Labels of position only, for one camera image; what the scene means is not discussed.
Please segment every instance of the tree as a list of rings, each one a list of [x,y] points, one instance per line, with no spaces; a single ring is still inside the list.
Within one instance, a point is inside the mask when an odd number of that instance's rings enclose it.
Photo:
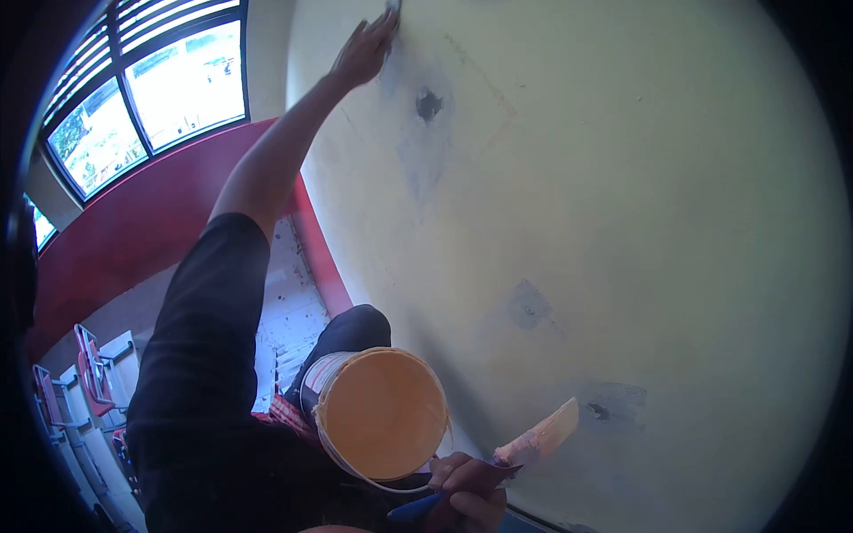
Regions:
[[[69,114],[62,124],[50,134],[50,142],[54,145],[59,159],[67,160],[71,152],[80,144],[80,141],[85,137],[89,130],[83,125],[83,119],[80,115],[83,113],[83,107],[77,107]]]

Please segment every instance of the black shirt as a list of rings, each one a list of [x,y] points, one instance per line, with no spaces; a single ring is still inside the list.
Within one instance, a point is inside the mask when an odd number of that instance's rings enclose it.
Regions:
[[[229,213],[208,224],[172,277],[127,412],[148,528],[410,529],[384,520],[410,498],[377,494],[289,427],[251,415],[269,260],[258,225]]]

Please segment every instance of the checkered cloth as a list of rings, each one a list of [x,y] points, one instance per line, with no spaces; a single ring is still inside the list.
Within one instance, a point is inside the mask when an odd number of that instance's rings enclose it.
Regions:
[[[281,394],[273,395],[268,414],[252,413],[252,416],[268,424],[285,424],[306,442],[321,447],[317,430],[302,418],[302,410],[285,400]]]

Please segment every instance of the person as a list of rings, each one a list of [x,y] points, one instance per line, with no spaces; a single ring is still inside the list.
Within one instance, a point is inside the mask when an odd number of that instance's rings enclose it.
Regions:
[[[346,474],[289,426],[250,414],[257,387],[254,336],[276,219],[323,120],[378,74],[396,28],[392,10],[356,27],[331,71],[231,172],[207,226],[172,277],[127,411],[128,451],[151,531],[415,527],[385,520],[404,501]],[[328,324],[294,383],[320,356],[379,345],[391,345],[388,320],[358,305]],[[293,388],[285,394],[294,406],[297,398]],[[452,492],[473,461],[460,453],[433,460],[430,486]],[[493,532],[506,494],[459,492],[451,504],[463,517],[460,530]]]

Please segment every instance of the red chair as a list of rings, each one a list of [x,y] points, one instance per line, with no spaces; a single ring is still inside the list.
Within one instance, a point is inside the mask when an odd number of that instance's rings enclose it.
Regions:
[[[95,344],[97,338],[82,325],[74,324],[74,336],[77,337],[77,346],[80,349],[77,354],[77,366],[89,409],[95,416],[103,416],[113,409],[118,409],[119,412],[127,409],[126,405],[118,406],[113,401],[113,385],[107,375],[107,368],[113,366],[112,358],[101,357]]]
[[[61,432],[66,427],[81,427],[89,423],[88,418],[81,422],[65,422],[62,419],[62,412],[59,409],[59,402],[56,400],[54,385],[62,387],[64,393],[72,382],[66,383],[58,379],[51,379],[48,369],[38,365],[32,365],[32,375],[36,380],[37,392],[35,397],[36,404],[38,405],[38,413],[41,415],[44,428],[48,431],[51,438],[57,438],[52,431],[53,427]]]

